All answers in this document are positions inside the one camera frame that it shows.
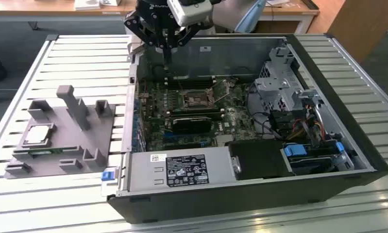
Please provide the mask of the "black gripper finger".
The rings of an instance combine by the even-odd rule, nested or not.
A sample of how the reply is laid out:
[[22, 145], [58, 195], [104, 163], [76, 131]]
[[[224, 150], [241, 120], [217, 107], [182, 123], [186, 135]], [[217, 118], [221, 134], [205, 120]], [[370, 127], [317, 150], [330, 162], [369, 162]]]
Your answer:
[[200, 30], [210, 28], [210, 23], [198, 22], [184, 27], [180, 30], [176, 22], [173, 22], [166, 28], [166, 67], [172, 63], [172, 49], [182, 47]]
[[161, 51], [164, 69], [168, 69], [166, 41], [158, 14], [132, 11], [125, 17], [124, 25], [148, 46], [154, 46]]

